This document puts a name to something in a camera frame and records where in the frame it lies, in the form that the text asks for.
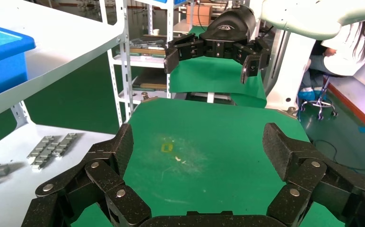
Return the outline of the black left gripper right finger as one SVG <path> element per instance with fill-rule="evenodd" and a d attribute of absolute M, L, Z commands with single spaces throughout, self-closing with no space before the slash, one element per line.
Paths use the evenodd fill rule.
<path fill-rule="evenodd" d="M 285 182 L 267 216 L 287 227 L 299 226 L 314 203 L 324 206 L 347 227 L 365 227 L 365 176 L 334 163 L 316 147 L 286 136 L 267 123 L 264 152 Z"/>

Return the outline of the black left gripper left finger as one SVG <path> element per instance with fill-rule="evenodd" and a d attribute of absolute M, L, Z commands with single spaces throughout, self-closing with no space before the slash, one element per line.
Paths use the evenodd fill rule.
<path fill-rule="evenodd" d="M 123 179 L 133 145 L 127 123 L 114 138 L 94 144 L 78 164 L 37 187 L 22 226 L 69 227 L 93 204 L 114 227 L 138 227 L 150 219 L 150 207 Z"/>

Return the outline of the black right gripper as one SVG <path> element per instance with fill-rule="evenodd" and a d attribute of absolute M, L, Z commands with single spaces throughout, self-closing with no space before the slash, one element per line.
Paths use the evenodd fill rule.
<path fill-rule="evenodd" d="M 271 48 L 263 38 L 250 40 L 255 24 L 249 7 L 227 9 L 200 37 L 190 33 L 167 43 L 165 73 L 171 74 L 180 61 L 201 56 L 234 59 L 242 65 L 240 82 L 245 84 L 249 77 L 256 77 L 259 70 L 268 67 L 270 61 Z"/>

